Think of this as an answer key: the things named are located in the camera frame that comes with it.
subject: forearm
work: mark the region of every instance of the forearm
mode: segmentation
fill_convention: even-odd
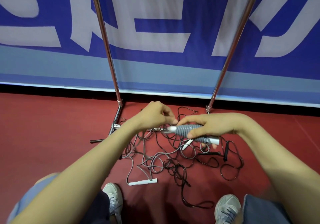
[[[238,135],[246,141],[268,175],[291,219],[296,223],[318,222],[318,173],[279,144],[254,120],[243,116],[241,122]]]
[[[78,223],[128,142],[137,133],[134,123],[128,120],[60,173],[12,224]]]

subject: metal frame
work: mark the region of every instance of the metal frame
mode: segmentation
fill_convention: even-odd
[[[256,0],[248,0],[247,6],[246,6],[246,8],[245,8],[245,10],[243,12],[240,24],[238,26],[237,32],[236,32],[236,34],[235,34],[235,36],[233,38],[233,41],[232,41],[232,44],[231,44],[231,48],[230,48],[228,56],[226,58],[226,62],[224,63],[224,66],[223,66],[223,68],[222,68],[222,70],[220,72],[217,85],[214,88],[214,91],[213,91],[212,97],[210,99],[209,105],[207,105],[207,107],[206,107],[206,112],[207,113],[210,113],[210,109],[212,108],[212,105],[214,104],[214,100],[216,99],[216,96],[218,94],[218,90],[219,90],[219,88],[221,86],[222,80],[223,80],[223,78],[224,78],[224,76],[226,74],[226,71],[227,71],[228,67],[229,67],[230,61],[232,59],[234,51],[236,50],[236,47],[237,47],[238,42],[239,42],[239,39],[241,37],[241,34],[243,32],[243,29],[244,29],[247,21],[248,21],[248,18],[250,16],[251,11],[252,11],[252,7],[254,6],[255,2],[256,2]]]
[[[110,129],[110,132],[109,132],[109,135],[110,135],[110,134],[113,133],[113,131],[115,129],[114,128],[114,124],[117,123],[118,118],[119,118],[119,116],[121,114],[121,110],[122,110],[124,104],[122,103],[122,99],[120,97],[117,77],[116,77],[115,68],[114,68],[114,65],[113,65],[112,57],[111,57],[109,40],[108,40],[108,36],[107,36],[106,26],[104,24],[104,20],[103,20],[103,16],[102,16],[100,2],[99,2],[99,0],[93,0],[93,3],[94,3],[94,7],[96,9],[96,13],[97,13],[98,21],[99,21],[99,26],[100,26],[100,30],[101,30],[101,34],[102,34],[103,43],[104,43],[104,46],[105,46],[105,49],[106,49],[106,53],[107,53],[106,56],[108,58],[110,72],[111,72],[111,76],[112,76],[112,80],[113,80],[113,84],[114,84],[115,94],[117,96],[117,101],[118,101],[118,110],[117,110],[116,116],[114,117],[114,121],[112,122],[112,125],[111,125],[111,129]]]

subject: jump rope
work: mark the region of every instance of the jump rope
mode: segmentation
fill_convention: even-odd
[[[191,113],[191,115],[198,112],[196,110],[192,110],[187,107],[179,107],[178,108],[178,121],[181,120],[182,116],[186,116],[186,114],[179,112],[181,109],[187,109],[189,111],[192,111],[193,113]],[[119,118],[119,119],[122,119],[119,122],[120,125],[126,121],[125,118]],[[156,132],[154,129],[151,129],[147,134],[145,132],[143,132],[141,136],[139,134],[135,135],[134,139],[129,142],[128,146],[125,149],[125,152],[122,154],[122,157],[121,157],[122,159],[131,159],[131,161],[132,161],[131,169],[130,169],[130,171],[127,175],[127,178],[126,178],[127,184],[129,184],[128,179],[129,179],[130,173],[132,172],[132,169],[134,167],[133,157],[136,154],[140,154],[140,155],[142,155],[142,161],[140,164],[137,165],[137,167],[145,173],[145,175],[147,176],[147,178],[150,181],[152,180],[153,174],[158,174],[158,173],[161,173],[163,170],[167,170],[168,173],[174,177],[174,181],[175,181],[176,185],[181,187],[181,199],[182,199],[182,202],[184,203],[185,206],[190,207],[190,208],[198,207],[198,208],[202,208],[202,209],[213,208],[214,207],[213,201],[206,200],[206,201],[202,201],[197,204],[191,204],[184,198],[184,195],[183,195],[184,187],[185,186],[191,187],[190,183],[187,181],[187,169],[192,167],[192,165],[194,164],[195,161],[197,161],[203,165],[206,165],[208,167],[211,167],[211,168],[218,168],[220,166],[220,164],[219,164],[218,160],[216,159],[216,157],[214,157],[214,156],[223,157],[223,161],[225,163],[220,166],[220,174],[223,179],[225,179],[227,181],[232,181],[238,177],[240,169],[244,166],[244,161],[243,161],[242,157],[240,156],[238,148],[235,145],[235,143],[233,141],[226,141],[223,137],[220,137],[222,153],[210,151],[209,144],[206,144],[206,147],[202,148],[202,147],[194,145],[193,141],[191,143],[190,142],[187,143],[187,141],[189,141],[189,139],[186,139],[185,137],[186,137],[187,133],[195,127],[199,127],[199,125],[197,125],[197,126],[184,125],[184,127],[179,126],[179,127],[177,127],[176,134],[174,134],[171,137],[169,137],[168,134],[165,134],[162,131]],[[172,152],[167,152],[159,144],[158,134],[161,134],[163,137],[165,137],[168,140],[169,144],[172,146]],[[155,135],[156,143],[162,149],[162,152],[158,152],[154,156],[148,156],[148,155],[146,155],[145,143],[146,143],[146,141],[151,139],[152,135]],[[199,138],[194,139],[194,141],[206,142],[206,143],[210,142],[209,138],[207,138],[207,137],[199,137]],[[143,144],[143,152],[137,151],[137,147],[141,143]],[[235,151],[233,151],[229,148],[230,144],[234,145]],[[190,147],[192,149],[192,153],[190,156],[186,156],[185,153],[183,153],[187,147]],[[233,166],[229,163],[226,163],[228,161],[228,153],[229,152],[235,154],[238,157],[239,162],[240,162],[239,166]],[[203,161],[199,158],[199,156],[211,156],[211,157],[209,159],[207,159],[207,161]],[[190,165],[184,166],[184,165],[180,164],[179,160],[178,160],[179,157],[181,157],[183,159],[189,159],[191,162]],[[223,175],[222,169],[224,169],[226,166],[229,166],[231,168],[236,169],[236,174],[233,178],[226,178]]]

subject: right hand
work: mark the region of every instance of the right hand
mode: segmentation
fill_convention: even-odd
[[[237,133],[244,118],[247,117],[241,113],[213,113],[190,115],[181,119],[177,126],[194,122],[203,125],[200,128],[191,130],[188,139],[197,138],[203,135],[221,136],[225,133]]]

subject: red floor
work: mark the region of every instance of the red floor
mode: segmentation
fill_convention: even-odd
[[[127,103],[122,117],[138,113],[145,104]],[[90,150],[90,139],[107,136],[117,110],[115,101],[42,97],[0,93],[0,223],[5,223],[14,204],[43,176],[64,170]],[[178,106],[172,106],[176,113]],[[306,164],[320,173],[320,118],[243,112],[260,123],[273,137]],[[168,147],[165,138],[160,143]],[[249,150],[236,135],[228,135],[244,159],[238,179],[225,181],[219,169],[197,164],[187,170],[191,188],[185,198],[196,203],[216,202],[222,195],[233,193],[239,199],[245,194],[259,194],[269,182]],[[154,139],[146,144],[147,154],[159,151]],[[141,161],[135,157],[135,163]],[[116,163],[106,182],[118,183],[124,194],[124,223],[213,223],[214,210],[187,208],[181,191],[167,172],[156,175],[157,184],[127,186],[126,176],[131,161]],[[129,181],[145,179],[134,167]]]

